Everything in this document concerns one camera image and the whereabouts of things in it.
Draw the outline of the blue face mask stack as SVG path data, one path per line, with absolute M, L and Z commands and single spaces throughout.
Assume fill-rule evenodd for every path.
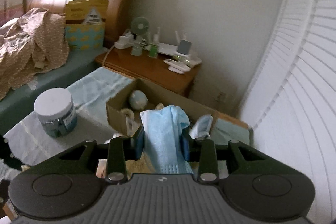
M 144 153 L 155 173 L 188 174 L 192 169 L 182 155 L 180 136 L 190 121 L 179 107 L 169 105 L 161 110 L 141 112 L 145 132 Z

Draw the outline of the blue plush ball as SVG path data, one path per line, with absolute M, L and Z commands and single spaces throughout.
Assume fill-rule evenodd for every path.
M 129 103 L 133 110 L 142 111 L 148 104 L 147 96 L 140 90 L 134 90 L 129 96 Z

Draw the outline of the cream scrunchie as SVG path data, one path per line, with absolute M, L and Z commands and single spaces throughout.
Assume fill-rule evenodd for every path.
M 123 109 L 121 109 L 120 113 L 123 114 L 124 116 L 126 116 L 129 119 L 132 119 L 132 120 L 135 119 L 134 112 L 131 109 L 129 109 L 129 108 L 123 108 Z

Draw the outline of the cream drawstring pouch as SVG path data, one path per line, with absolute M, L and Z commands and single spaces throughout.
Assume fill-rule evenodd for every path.
M 155 107 L 155 110 L 162 110 L 165 106 L 163 105 L 163 103 L 159 103 L 157 104 L 157 106 Z

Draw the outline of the grey checked mat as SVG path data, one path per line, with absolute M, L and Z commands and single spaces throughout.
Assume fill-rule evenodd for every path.
M 52 138 L 47 135 L 37 115 L 32 112 L 9 130 L 5 138 L 14 156 L 26 165 L 33 166 L 85 140 L 94 139 L 103 144 L 121 135 L 85 111 L 77 111 L 76 114 L 77 125 L 66 136 Z

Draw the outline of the gold tissue pack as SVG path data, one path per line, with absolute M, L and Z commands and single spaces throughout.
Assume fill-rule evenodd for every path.
M 125 135 L 122 135 L 120 133 L 115 133 L 111 139 L 119 137 L 119 136 L 125 136 Z M 96 170 L 96 176 L 99 178 L 105 178 L 106 157 L 107 157 L 107 150 L 108 150 L 106 144 L 108 144 L 111 139 L 108 139 L 103 144 L 97 145 L 96 156 L 98 157 L 98 166 Z M 144 148 L 142 151 L 141 158 L 138 161 L 128 160 L 126 162 L 128 180 L 135 173 L 153 173 L 154 172 L 151 164 L 147 163 L 145 160 Z

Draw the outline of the clear jar white lid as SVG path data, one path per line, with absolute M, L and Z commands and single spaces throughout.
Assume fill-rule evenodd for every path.
M 53 138 L 68 135 L 77 125 L 72 95 L 65 88 L 41 93 L 34 102 L 34 111 L 46 134 Z

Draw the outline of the wooden nightstand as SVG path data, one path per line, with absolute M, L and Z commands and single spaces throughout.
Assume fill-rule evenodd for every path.
M 149 80 L 165 89 L 188 97 L 201 66 L 198 65 L 184 74 L 178 74 L 168 70 L 169 66 L 164 63 L 165 59 L 166 57 L 161 55 L 156 59 L 148 57 L 145 51 L 140 56 L 133 56 L 131 49 L 127 48 L 102 53 L 95 58 L 95 61 L 102 67 L 120 74 Z

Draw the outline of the white remote control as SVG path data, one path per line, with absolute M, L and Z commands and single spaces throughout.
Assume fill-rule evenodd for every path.
M 191 70 L 190 67 L 188 67 L 186 64 L 180 61 L 175 61 L 172 59 L 165 59 L 163 62 L 169 66 L 168 68 L 169 71 L 172 71 L 175 73 L 184 74 Z

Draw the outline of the green spray bottle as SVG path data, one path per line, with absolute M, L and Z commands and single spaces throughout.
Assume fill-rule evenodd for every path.
M 158 46 L 159 46 L 159 34 L 155 34 L 149 43 L 149 53 L 148 57 L 157 58 L 158 57 Z

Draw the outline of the white wifi router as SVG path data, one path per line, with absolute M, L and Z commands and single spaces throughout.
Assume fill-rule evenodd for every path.
M 167 55 L 167 56 L 174 56 L 177 53 L 178 46 L 180 45 L 181 38 L 179 36 L 178 31 L 175 31 L 175 38 L 177 40 L 176 45 L 161 43 L 161 28 L 157 28 L 157 33 L 153 37 L 153 43 L 158 46 L 158 53 Z

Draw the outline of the white power strip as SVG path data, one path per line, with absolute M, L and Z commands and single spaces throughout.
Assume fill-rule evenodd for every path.
M 114 43 L 114 47 L 118 50 L 125 50 L 134 45 L 134 35 L 131 31 L 124 33 L 119 39 Z

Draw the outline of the brown patterned garment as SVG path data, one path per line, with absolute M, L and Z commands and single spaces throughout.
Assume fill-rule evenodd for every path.
M 1 35 L 1 99 L 33 80 L 38 73 L 60 68 L 68 59 L 66 18 L 34 8 Z

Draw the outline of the small green desk fan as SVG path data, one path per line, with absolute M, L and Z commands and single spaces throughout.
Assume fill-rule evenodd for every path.
M 134 56 L 141 56 L 142 50 L 148 45 L 147 35 L 149 32 L 149 21 L 144 17 L 134 18 L 131 22 L 130 30 L 134 35 L 131 54 Z

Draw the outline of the yellow blue paper bag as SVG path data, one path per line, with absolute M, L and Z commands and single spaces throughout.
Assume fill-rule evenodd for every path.
M 65 40 L 70 50 L 102 47 L 108 4 L 107 0 L 74 0 L 66 4 Z

